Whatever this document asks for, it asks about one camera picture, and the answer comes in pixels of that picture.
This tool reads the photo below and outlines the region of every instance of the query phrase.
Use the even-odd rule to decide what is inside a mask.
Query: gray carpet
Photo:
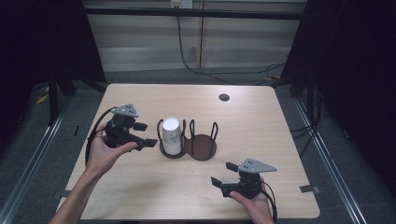
[[[262,68],[249,68],[258,71]],[[247,71],[243,69],[206,69],[206,72]],[[256,85],[264,81],[265,74],[216,75],[238,85]],[[118,72],[106,74],[108,83],[179,83],[179,84],[226,84],[205,75],[195,75],[186,69]],[[55,192],[65,188],[78,153],[93,122],[103,94],[76,83],[78,92],[71,99],[64,120],[56,133],[49,151],[41,163],[12,223],[46,223],[55,213],[60,201]],[[304,127],[294,99],[289,94],[290,86],[281,86],[276,94],[291,130]],[[0,205],[14,188],[19,176],[29,162],[49,120],[49,102],[36,105],[35,99],[41,91],[32,93],[25,116],[9,144],[7,155],[0,163]],[[61,105],[67,97],[61,96]],[[332,157],[339,167],[346,183],[359,203],[368,223],[396,223],[396,202],[381,179],[367,165],[353,142],[345,139],[343,130],[324,106],[318,130]],[[309,135],[295,140],[297,150],[303,150]],[[353,223],[341,197],[332,183],[328,171],[311,143],[302,157],[302,162],[312,186],[318,187],[316,194],[320,216],[315,219],[280,219],[277,223]],[[81,223],[119,223],[116,221],[81,221]]]

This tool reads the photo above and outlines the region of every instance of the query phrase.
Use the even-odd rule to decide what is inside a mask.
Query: metal frame
[[[301,21],[320,19],[323,15],[306,15],[291,12],[261,12],[214,9],[187,8],[142,8],[142,7],[37,7],[42,12],[85,13],[91,15],[126,15],[126,16],[172,16],[172,17],[208,17],[208,18],[239,18],[261,20]]]
[[[300,112],[300,115],[304,121],[304,124],[307,127],[312,125],[306,107],[301,99],[296,100],[295,104]],[[315,146],[317,147],[318,153],[323,160],[323,163],[329,172],[329,175],[332,179],[332,182],[335,185],[338,193],[340,194],[341,200],[346,207],[353,223],[360,224],[364,223],[367,224],[368,222],[364,218],[363,212],[359,207],[358,202],[356,201],[355,197],[353,196],[352,192],[350,191],[347,183],[345,182],[344,178],[342,177],[340,171],[338,170],[337,165],[335,164],[334,160],[332,159],[332,154],[330,154],[329,150],[327,149],[326,145],[323,142],[318,130],[309,129],[309,134],[311,134],[312,139],[314,140]]]
[[[64,114],[69,107],[72,98],[69,98],[69,101],[64,106],[64,109],[61,111],[59,117],[53,122],[51,126],[49,126],[38,144],[35,154],[32,159],[27,164],[21,178],[19,179],[17,185],[14,190],[10,193],[7,200],[5,201],[3,207],[0,210],[0,223],[8,224],[11,223],[15,214],[17,213],[18,208],[21,205],[23,197],[25,196],[27,190],[32,183],[33,178],[35,177],[35,173],[37,172],[41,162],[44,160],[44,157],[50,147],[53,137],[58,132],[59,127],[64,119]]]

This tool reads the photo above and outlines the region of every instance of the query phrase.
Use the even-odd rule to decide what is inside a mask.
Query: cup
[[[169,155],[181,152],[180,122],[176,118],[167,118],[163,121],[163,149]]]

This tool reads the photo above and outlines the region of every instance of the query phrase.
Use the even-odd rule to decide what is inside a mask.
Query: table
[[[226,93],[229,101],[219,96]],[[276,196],[279,218],[314,218],[319,215],[289,128],[274,90],[270,87],[215,85],[112,84],[98,108],[93,124],[110,107],[134,104],[137,122],[147,123],[142,138],[157,138],[160,119],[176,117],[187,123],[194,119],[195,134],[210,135],[219,125],[217,152],[209,161],[197,161],[189,154],[168,159],[160,151],[145,147],[123,155],[99,181],[82,219],[116,220],[240,220],[246,210],[230,198],[223,198],[211,184],[211,176],[223,183],[238,182],[238,174],[225,167],[227,161],[240,164],[252,158],[273,165],[276,172],[262,176]],[[107,115],[104,121],[111,119]],[[85,145],[66,189],[82,174]]]

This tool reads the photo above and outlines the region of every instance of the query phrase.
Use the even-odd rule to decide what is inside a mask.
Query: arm
[[[265,190],[265,185],[262,183],[262,189]],[[267,197],[263,193],[259,193],[253,199],[247,199],[242,194],[232,191],[230,196],[241,203],[247,210],[251,220],[256,224],[274,224],[270,212],[270,204]]]
[[[105,124],[101,124],[97,131],[105,127]],[[105,141],[103,131],[98,132],[92,140],[91,155],[84,173],[50,223],[78,223],[99,179],[111,169],[122,154],[137,146],[136,143],[127,143],[121,147],[110,148]]]

